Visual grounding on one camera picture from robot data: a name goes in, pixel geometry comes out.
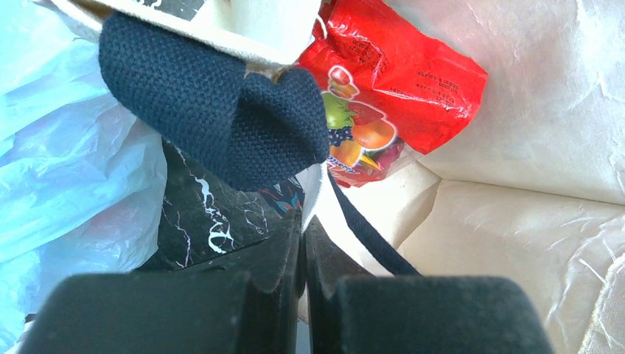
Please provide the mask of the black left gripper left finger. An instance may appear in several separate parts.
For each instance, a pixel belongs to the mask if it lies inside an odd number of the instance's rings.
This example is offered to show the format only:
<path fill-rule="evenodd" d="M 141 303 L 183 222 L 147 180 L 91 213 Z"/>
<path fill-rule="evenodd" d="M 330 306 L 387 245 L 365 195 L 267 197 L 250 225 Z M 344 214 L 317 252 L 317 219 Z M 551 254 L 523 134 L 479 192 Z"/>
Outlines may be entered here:
<path fill-rule="evenodd" d="M 84 274 L 51 293 L 22 353 L 294 353 L 301 216 L 178 271 Z"/>

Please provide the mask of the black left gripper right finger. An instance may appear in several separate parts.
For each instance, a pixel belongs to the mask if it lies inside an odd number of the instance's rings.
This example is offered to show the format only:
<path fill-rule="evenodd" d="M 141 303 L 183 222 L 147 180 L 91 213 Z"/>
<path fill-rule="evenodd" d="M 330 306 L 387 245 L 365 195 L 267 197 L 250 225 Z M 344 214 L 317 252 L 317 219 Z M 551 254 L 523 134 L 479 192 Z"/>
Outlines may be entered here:
<path fill-rule="evenodd" d="M 304 233 L 314 353 L 551 353 L 531 300 L 502 277 L 376 277 L 312 219 Z"/>

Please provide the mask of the light blue printed plastic bag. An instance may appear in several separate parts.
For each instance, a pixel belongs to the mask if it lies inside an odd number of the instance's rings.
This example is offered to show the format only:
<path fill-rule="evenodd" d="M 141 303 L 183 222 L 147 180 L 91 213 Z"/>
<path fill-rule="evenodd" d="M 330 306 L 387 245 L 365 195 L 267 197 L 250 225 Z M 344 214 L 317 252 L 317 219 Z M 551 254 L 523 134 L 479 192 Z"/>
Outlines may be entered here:
<path fill-rule="evenodd" d="M 75 274 L 157 250 L 161 137 L 111 95 L 97 39 L 45 1 L 1 3 L 1 351 Z"/>

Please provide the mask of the cream canvas tote bag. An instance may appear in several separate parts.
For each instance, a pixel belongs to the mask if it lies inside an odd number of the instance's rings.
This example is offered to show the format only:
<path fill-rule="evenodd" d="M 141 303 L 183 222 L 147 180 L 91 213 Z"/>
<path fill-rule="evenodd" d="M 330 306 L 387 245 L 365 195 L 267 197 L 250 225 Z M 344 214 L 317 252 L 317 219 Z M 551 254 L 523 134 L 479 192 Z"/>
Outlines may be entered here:
<path fill-rule="evenodd" d="M 59 1 L 123 106 L 230 187 L 289 178 L 374 272 L 517 283 L 556 353 L 624 351 L 624 3 L 382 1 L 488 75 L 477 114 L 380 181 L 337 182 L 298 61 L 324 1 Z"/>

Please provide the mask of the red snack bag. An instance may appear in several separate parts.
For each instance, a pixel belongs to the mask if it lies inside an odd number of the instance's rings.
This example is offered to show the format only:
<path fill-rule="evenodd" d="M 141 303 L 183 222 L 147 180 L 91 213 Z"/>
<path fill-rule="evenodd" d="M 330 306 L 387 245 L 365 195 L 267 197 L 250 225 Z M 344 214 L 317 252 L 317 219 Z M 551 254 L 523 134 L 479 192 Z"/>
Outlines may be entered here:
<path fill-rule="evenodd" d="M 327 112 L 328 165 L 337 182 L 384 179 L 405 148 L 428 154 L 460 133 L 488 75 L 382 1 L 324 1 L 299 65 Z"/>

